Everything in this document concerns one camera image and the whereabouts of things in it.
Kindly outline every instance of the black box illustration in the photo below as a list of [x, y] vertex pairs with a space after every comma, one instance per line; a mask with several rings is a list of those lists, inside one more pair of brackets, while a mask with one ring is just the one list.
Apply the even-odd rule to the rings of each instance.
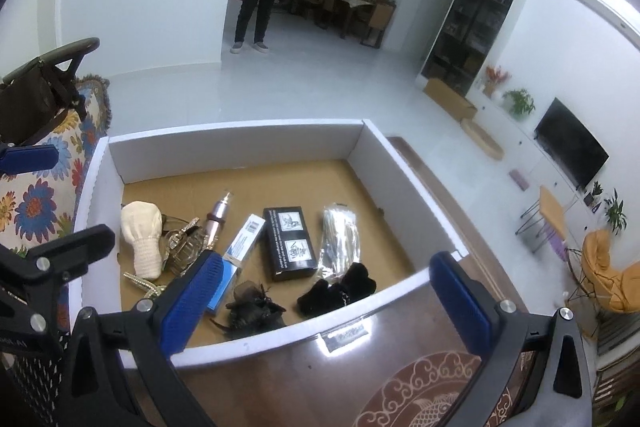
[[300, 206], [265, 208], [265, 242], [274, 281], [310, 277], [318, 269]]

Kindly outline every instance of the silver plastic package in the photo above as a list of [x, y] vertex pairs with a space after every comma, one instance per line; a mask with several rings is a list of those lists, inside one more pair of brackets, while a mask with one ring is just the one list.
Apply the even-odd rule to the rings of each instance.
[[359, 262], [360, 236], [355, 213], [340, 204], [326, 206], [322, 220], [319, 276], [334, 283], [344, 276], [352, 263]]

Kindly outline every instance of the gray shoe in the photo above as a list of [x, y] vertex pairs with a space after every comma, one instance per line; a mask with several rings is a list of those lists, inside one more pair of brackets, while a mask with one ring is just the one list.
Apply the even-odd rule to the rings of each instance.
[[254, 48], [257, 49], [260, 53], [269, 53], [269, 49], [264, 45], [264, 42], [256, 42], [254, 44]]

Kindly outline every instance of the black television screen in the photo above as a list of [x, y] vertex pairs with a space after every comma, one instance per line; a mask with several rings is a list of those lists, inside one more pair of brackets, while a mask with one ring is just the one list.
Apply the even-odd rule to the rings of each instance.
[[557, 98], [536, 127], [535, 138], [576, 188], [586, 188], [609, 157], [582, 122]]

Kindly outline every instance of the dark display cabinet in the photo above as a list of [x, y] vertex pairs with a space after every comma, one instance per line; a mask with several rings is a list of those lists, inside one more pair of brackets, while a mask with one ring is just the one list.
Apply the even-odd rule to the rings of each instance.
[[455, 0], [422, 70], [465, 96], [513, 0]]

